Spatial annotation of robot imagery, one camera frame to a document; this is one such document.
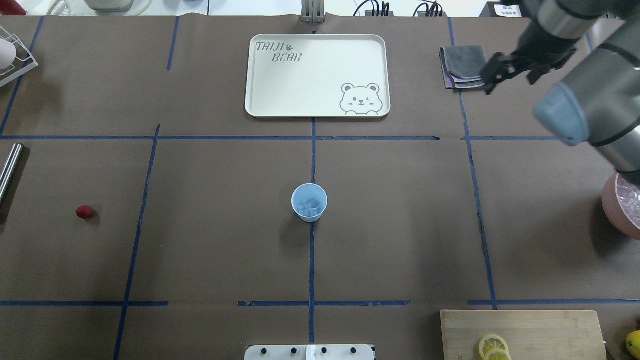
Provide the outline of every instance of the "bear face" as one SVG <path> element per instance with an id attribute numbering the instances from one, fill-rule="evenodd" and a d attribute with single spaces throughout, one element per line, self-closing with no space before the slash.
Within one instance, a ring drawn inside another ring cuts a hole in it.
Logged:
<path id="1" fill-rule="evenodd" d="M 378 92 L 380 92 L 380 86 L 377 84 L 369 84 L 367 86 L 344 84 L 342 86 L 340 108 L 345 115 L 378 114 L 382 110 L 382 100 L 380 100 Z"/>

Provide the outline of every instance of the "brown table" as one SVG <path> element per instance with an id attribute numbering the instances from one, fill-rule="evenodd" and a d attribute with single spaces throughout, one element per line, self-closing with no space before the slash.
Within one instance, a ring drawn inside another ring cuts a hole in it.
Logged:
<path id="1" fill-rule="evenodd" d="M 0 88 L 0 152 L 29 149 L 0 214 L 0 358 L 242 359 L 315 342 L 438 359 L 441 309 L 596 310 L 629 358 L 640 242 L 600 206 L 613 169 L 531 115 L 619 23 L 565 69 L 489 97 L 444 89 L 438 50 L 510 51 L 525 19 L 0 24 L 40 62 Z M 385 39 L 387 117 L 244 111 L 251 37 L 314 31 Z M 329 196 L 315 225 L 289 201 L 311 181 Z M 84 204 L 98 216 L 78 219 Z"/>

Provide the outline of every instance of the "dish rack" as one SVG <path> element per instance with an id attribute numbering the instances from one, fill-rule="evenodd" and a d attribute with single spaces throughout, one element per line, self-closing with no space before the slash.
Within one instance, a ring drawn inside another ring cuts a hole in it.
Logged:
<path id="1" fill-rule="evenodd" d="M 0 26 L 0 37 L 16 47 L 13 64 L 0 70 L 0 87 L 2 87 L 38 67 L 38 62 L 22 41 L 16 35 L 9 34 L 2 26 Z"/>

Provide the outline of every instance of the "yellow lemon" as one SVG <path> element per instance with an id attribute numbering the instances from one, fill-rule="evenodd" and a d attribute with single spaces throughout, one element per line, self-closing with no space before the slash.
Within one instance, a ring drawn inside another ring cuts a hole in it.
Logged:
<path id="1" fill-rule="evenodd" d="M 627 350 L 634 356 L 634 358 L 640 360 L 640 331 L 634 331 L 627 336 Z"/>
<path id="2" fill-rule="evenodd" d="M 495 334 L 489 334 L 483 337 L 482 339 L 480 339 L 480 344 L 478 344 L 478 352 L 480 353 L 480 357 L 483 359 L 486 359 L 486 356 L 491 350 L 503 350 L 507 355 L 509 355 L 509 347 L 507 346 L 507 342 L 504 341 L 503 338 Z M 492 360 L 501 360 L 501 358 L 496 357 Z"/>
<path id="3" fill-rule="evenodd" d="M 483 360 L 511 360 L 511 355 L 509 355 L 508 351 L 501 348 L 495 348 L 489 351 L 489 353 L 483 357 Z"/>

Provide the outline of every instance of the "light blue cup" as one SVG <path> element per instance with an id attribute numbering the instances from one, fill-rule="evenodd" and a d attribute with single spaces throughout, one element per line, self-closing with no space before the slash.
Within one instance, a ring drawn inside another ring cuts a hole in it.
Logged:
<path id="1" fill-rule="evenodd" d="M 298 206 L 312 199 L 317 200 L 320 204 L 317 207 L 317 215 L 308 217 L 299 211 Z M 293 195 L 291 195 L 291 207 L 293 211 L 306 222 L 317 221 L 326 210 L 327 201 L 326 192 L 316 184 L 302 184 L 293 192 Z"/>

